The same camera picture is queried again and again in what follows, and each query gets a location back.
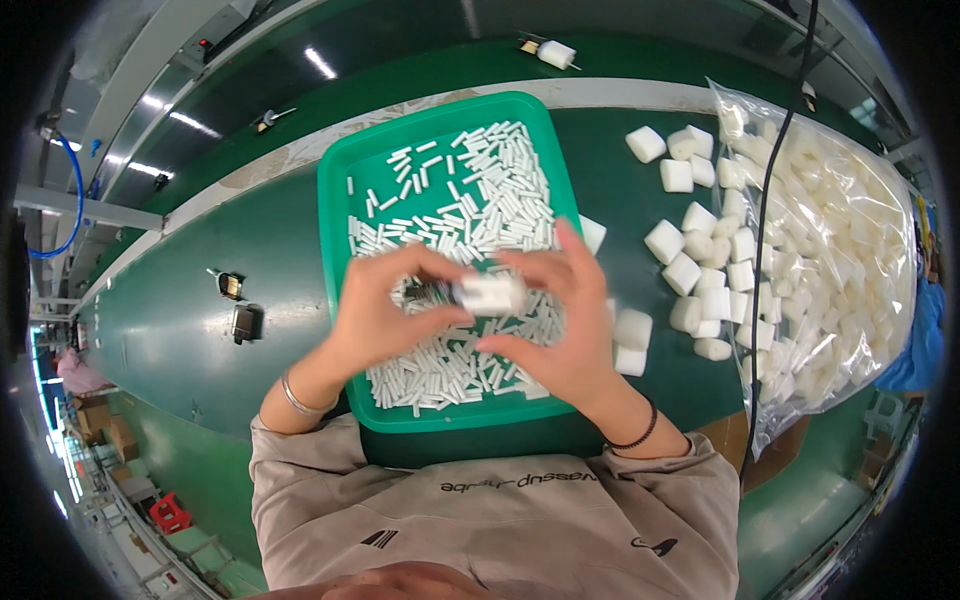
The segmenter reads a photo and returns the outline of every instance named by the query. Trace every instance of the silver bangle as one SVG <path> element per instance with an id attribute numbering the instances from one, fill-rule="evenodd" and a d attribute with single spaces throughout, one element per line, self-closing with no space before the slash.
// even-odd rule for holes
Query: silver bangle
<path id="1" fill-rule="evenodd" d="M 320 410 L 317 408 L 307 408 L 300 404 L 300 401 L 294 397 L 294 393 L 290 391 L 290 370 L 283 372 L 283 376 L 280 378 L 280 384 L 283 386 L 283 393 L 287 396 L 287 401 L 290 402 L 290 405 L 297 409 L 297 412 L 301 413 L 305 417 L 322 417 L 326 414 L 326 410 Z"/>

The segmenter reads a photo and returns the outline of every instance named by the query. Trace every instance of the red plastic stool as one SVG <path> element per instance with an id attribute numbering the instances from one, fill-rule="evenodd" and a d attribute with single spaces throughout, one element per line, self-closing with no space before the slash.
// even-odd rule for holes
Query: red plastic stool
<path id="1" fill-rule="evenodd" d="M 165 536 L 193 527 L 190 513 L 177 506 L 173 492 L 163 496 L 157 504 L 150 507 L 150 517 Z"/>

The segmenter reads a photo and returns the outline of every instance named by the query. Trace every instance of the green plastic tray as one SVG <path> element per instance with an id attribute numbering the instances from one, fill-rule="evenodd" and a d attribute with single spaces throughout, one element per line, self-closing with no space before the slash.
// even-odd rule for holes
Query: green plastic tray
<path id="1" fill-rule="evenodd" d="M 452 201 L 447 180 L 453 179 L 461 193 L 470 192 L 480 198 L 476 183 L 463 186 L 460 180 L 471 172 L 457 161 L 453 177 L 446 173 L 445 163 L 429 167 L 430 187 L 416 195 L 411 190 L 406 200 L 399 201 L 385 212 L 376 210 L 372 221 L 367 219 L 367 190 L 372 189 L 380 202 L 400 191 L 392 165 L 386 164 L 391 152 L 437 141 L 437 147 L 420 155 L 414 151 L 414 164 L 437 154 L 454 153 L 450 142 L 463 131 L 472 131 L 508 119 L 527 126 L 534 149 L 540 155 L 540 166 L 550 184 L 550 205 L 558 217 L 565 216 L 579 229 L 577 205 L 566 172 L 560 142 L 553 129 L 550 113 L 534 96 L 522 92 L 502 92 L 470 98 L 441 107 L 430 108 L 393 121 L 354 133 L 330 146 L 317 166 L 317 212 L 320 218 L 320 244 L 323 254 L 324 279 L 329 294 L 330 319 L 337 318 L 337 305 L 344 273 L 350 261 L 347 217 L 352 214 L 376 227 L 392 219 L 409 219 L 413 215 L 430 215 Z M 347 193 L 347 177 L 353 177 L 353 196 Z M 484 427 L 522 420 L 542 419 L 574 410 L 569 404 L 546 397 L 527 400 L 519 392 L 502 396 L 486 394 L 482 402 L 448 406 L 442 411 L 421 410 L 415 419 L 413 408 L 380 409 L 374 406 L 370 382 L 360 373 L 347 384 L 350 409 L 356 418 L 373 431 L 382 433 L 415 433 L 448 429 Z"/>

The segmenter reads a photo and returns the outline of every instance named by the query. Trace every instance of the black cable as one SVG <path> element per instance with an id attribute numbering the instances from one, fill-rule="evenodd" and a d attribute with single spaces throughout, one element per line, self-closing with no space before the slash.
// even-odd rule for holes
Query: black cable
<path id="1" fill-rule="evenodd" d="M 798 106 L 804 104 L 804 80 L 806 79 L 807 65 L 810 61 L 810 52 L 813 49 L 813 30 L 817 24 L 817 12 L 820 0 L 811 0 L 810 17 L 806 23 L 806 37 L 804 38 L 804 57 L 800 62 L 800 71 L 797 73 L 796 98 L 783 118 L 783 127 L 780 128 L 780 134 L 777 135 L 777 141 L 774 143 L 773 151 L 770 153 L 770 161 L 767 163 L 767 171 L 763 176 L 763 189 L 760 192 L 760 211 L 758 215 L 759 225 L 756 232 L 756 263 L 754 266 L 754 316 L 751 322 L 750 345 L 754 352 L 754 357 L 750 361 L 750 370 L 752 380 L 750 382 L 750 432 L 747 434 L 747 449 L 743 452 L 743 464 L 740 466 L 740 483 L 743 483 L 744 476 L 747 473 L 747 463 L 750 462 L 750 453 L 754 446 L 754 437 L 756 435 L 756 403 L 760 395 L 760 382 L 756 376 L 756 322 L 759 319 L 760 306 L 760 264 L 763 259 L 763 232 L 767 219 L 767 193 L 770 191 L 770 179 L 774 173 L 774 162 L 777 160 L 777 154 L 780 152 L 780 146 L 786 137 L 786 130 L 790 127 L 790 121 L 793 120 L 794 112 Z"/>

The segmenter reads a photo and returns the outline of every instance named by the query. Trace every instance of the person's left hand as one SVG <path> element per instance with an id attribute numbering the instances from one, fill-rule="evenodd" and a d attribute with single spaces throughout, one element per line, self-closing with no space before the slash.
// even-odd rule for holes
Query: person's left hand
<path id="1" fill-rule="evenodd" d="M 457 281 L 467 273 L 469 269 L 422 244 L 374 258 L 353 259 L 347 265 L 337 320 L 324 344 L 335 348 L 337 362 L 353 375 L 453 324 L 473 323 L 473 317 L 456 305 L 408 316 L 390 299 L 391 289 L 406 275 Z"/>

